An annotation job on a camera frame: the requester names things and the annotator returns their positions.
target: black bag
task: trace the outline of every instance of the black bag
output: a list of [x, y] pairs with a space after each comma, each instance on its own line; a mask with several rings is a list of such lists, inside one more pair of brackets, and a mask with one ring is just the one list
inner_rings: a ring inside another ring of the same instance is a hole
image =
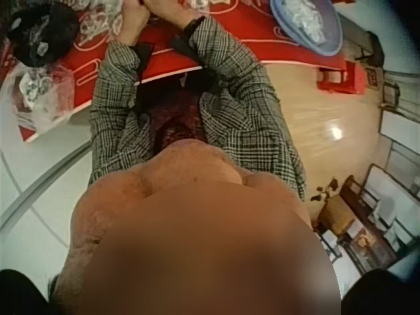
[[77, 13], [62, 3], [52, 3], [15, 13], [7, 37], [19, 61], [39, 68], [66, 56], [78, 33]]

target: table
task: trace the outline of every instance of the table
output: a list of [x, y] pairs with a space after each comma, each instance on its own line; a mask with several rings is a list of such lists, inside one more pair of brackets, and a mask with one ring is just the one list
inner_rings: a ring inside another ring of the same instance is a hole
[[[216, 18], [230, 33], [245, 43], [264, 63], [292, 63], [323, 67], [334, 70], [345, 69], [343, 53], [324, 57], [312, 52], [290, 39], [277, 25], [271, 15], [268, 0], [231, 0], [231, 4], [211, 5], [208, 12]], [[80, 13], [80, 21], [87, 16]], [[168, 47], [169, 40], [177, 33], [177, 29], [165, 21], [149, 25], [143, 31], [140, 40], [154, 44], [154, 52], [150, 63], [143, 73], [142, 82], [156, 80], [173, 74], [198, 70], [193, 60], [177, 54]], [[75, 77], [75, 103], [73, 113], [91, 104], [95, 80], [98, 75], [100, 61], [104, 58], [108, 32], [99, 34], [93, 40], [81, 43], [78, 37], [73, 49], [62, 63], [71, 69]], [[1, 60], [3, 74], [15, 64], [10, 51]], [[39, 136], [36, 131], [20, 126], [22, 139], [33, 141]]]

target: checkered sleeve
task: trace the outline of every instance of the checkered sleeve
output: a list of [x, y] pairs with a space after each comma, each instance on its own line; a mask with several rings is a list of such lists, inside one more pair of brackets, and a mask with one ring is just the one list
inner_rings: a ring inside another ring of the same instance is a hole
[[[222, 84], [237, 101], [252, 126], [262, 124], [279, 134], [282, 160], [274, 161], [276, 175], [296, 186], [302, 199], [305, 195], [305, 170], [287, 128], [280, 100], [265, 67], [252, 51], [211, 17], [207, 17], [190, 37], [190, 46], [197, 52], [205, 67], [216, 72]], [[234, 125], [240, 117], [229, 103], [217, 108], [218, 116]]]
[[130, 47], [111, 42], [99, 69], [89, 121], [93, 171], [118, 149], [129, 115], [129, 103], [135, 97], [134, 83], [140, 59]]

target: red stool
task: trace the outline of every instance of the red stool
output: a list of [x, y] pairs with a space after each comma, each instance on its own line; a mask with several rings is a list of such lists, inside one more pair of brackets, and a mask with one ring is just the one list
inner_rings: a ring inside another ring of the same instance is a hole
[[342, 2], [349, 4], [349, 3], [356, 3], [356, 0], [333, 0], [333, 4], [342, 3]]
[[[366, 88], [365, 70], [360, 64], [346, 61], [346, 70], [334, 71], [320, 69], [323, 78], [316, 84], [319, 90], [329, 91], [331, 93], [345, 93], [362, 95]], [[340, 82], [332, 82], [333, 76], [340, 78]]]

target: person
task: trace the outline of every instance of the person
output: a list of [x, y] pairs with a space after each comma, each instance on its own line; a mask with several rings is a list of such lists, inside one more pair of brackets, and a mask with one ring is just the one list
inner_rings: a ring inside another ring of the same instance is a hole
[[[150, 13], [183, 32], [182, 40], [196, 54], [205, 72], [212, 73], [216, 88], [211, 86], [197, 97], [184, 89], [168, 93], [159, 85], [150, 89], [143, 85], [144, 93], [157, 91], [149, 100], [160, 98], [160, 102], [153, 106], [142, 104], [147, 97], [138, 97], [135, 81], [137, 70], [146, 65], [135, 45]], [[258, 215], [246, 211], [247, 196], [252, 194], [248, 191], [250, 188], [275, 198], [280, 204], [277, 207], [281, 216], [296, 213], [310, 226], [303, 204], [303, 165], [276, 92], [255, 55], [215, 19], [186, 9], [176, 0], [144, 0], [143, 5], [138, 0], [125, 0], [122, 14], [121, 32], [109, 44], [93, 95], [90, 112], [93, 170], [89, 188], [74, 209], [70, 249], [52, 288], [51, 300], [70, 310], [77, 304], [86, 267], [104, 235], [118, 218], [138, 213], [145, 200], [170, 188], [183, 184], [203, 187], [199, 183], [241, 185], [247, 190], [238, 191], [238, 195], [221, 190], [217, 196], [229, 202], [218, 203], [215, 207], [219, 208], [214, 212], [227, 215], [240, 210], [240, 215], [235, 212], [232, 216], [242, 220], [252, 217], [255, 226], [250, 228], [248, 236], [253, 240], [257, 240], [262, 231], [269, 230], [274, 214], [265, 216], [264, 211]], [[218, 199], [214, 198], [218, 188], [193, 188], [192, 191], [190, 194], [179, 192], [179, 196], [184, 196], [191, 204], [200, 204], [195, 208], [196, 217], [190, 212], [185, 215], [188, 226], [204, 220], [203, 202]], [[234, 196], [235, 206], [228, 207]], [[191, 207], [186, 205], [179, 211], [187, 212], [186, 208]], [[152, 215], [140, 212], [143, 217]], [[264, 220], [259, 222], [255, 215]], [[231, 224], [229, 231], [233, 234], [244, 229], [236, 226], [235, 220], [223, 220]], [[206, 228], [217, 228], [218, 224], [220, 220], [209, 220]], [[137, 232], [143, 233], [143, 229], [148, 228], [150, 226], [139, 226]], [[199, 232], [192, 232], [190, 238], [198, 238], [194, 233]], [[181, 243], [179, 248], [183, 247], [187, 245]], [[213, 244], [209, 248], [217, 252], [218, 247]]]

